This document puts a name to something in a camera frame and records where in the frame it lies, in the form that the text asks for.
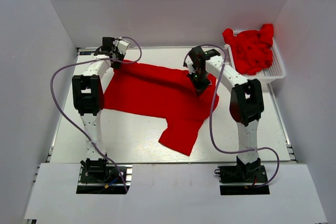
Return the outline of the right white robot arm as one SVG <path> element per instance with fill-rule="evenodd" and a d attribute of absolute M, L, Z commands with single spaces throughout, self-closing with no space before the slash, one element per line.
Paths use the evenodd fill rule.
<path fill-rule="evenodd" d="M 192 48 L 183 65 L 188 69 L 195 91 L 202 94 L 213 75 L 219 84 L 230 92 L 229 112 L 238 128 L 238 151 L 235 166 L 218 168 L 221 182 L 253 183 L 261 171 L 261 160 L 257 151 L 257 127 L 264 111 L 261 83 L 249 80 L 225 63 L 221 54 L 211 49 L 204 51 L 201 46 Z"/>

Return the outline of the red t shirt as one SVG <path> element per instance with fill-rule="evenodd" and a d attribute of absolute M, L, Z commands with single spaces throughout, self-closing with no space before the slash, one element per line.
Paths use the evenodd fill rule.
<path fill-rule="evenodd" d="M 197 95 L 187 70 L 123 64 L 113 71 L 104 108 L 165 119 L 167 128 L 159 143 L 190 156 L 201 126 L 219 102 L 214 94 L 216 78 L 209 75 L 208 79 L 211 84 Z"/>

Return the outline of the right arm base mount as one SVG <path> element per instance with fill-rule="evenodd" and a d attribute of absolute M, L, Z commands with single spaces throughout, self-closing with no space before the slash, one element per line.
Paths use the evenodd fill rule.
<path fill-rule="evenodd" d="M 269 195 L 266 169 L 261 165 L 251 173 L 244 174 L 238 165 L 221 165 L 214 170 L 219 178 L 221 196 Z"/>

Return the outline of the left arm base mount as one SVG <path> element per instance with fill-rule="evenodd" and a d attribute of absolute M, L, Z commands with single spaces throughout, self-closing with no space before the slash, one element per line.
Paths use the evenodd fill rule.
<path fill-rule="evenodd" d="M 132 165 L 110 164 L 105 159 L 80 162 L 77 194 L 125 195 L 131 185 Z"/>

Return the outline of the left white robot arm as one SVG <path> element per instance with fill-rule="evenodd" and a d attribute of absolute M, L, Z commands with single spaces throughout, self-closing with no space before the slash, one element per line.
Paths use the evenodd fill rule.
<path fill-rule="evenodd" d="M 92 176 L 98 182 L 111 177 L 111 168 L 103 147 L 101 133 L 101 111 L 104 107 L 104 91 L 101 79 L 110 68 L 120 68 L 130 43 L 122 38 L 103 37 L 102 46 L 93 53 L 95 62 L 72 78 L 73 104 L 83 122 L 83 130 L 89 136 L 86 140 L 87 159 L 82 163 L 85 176 Z"/>

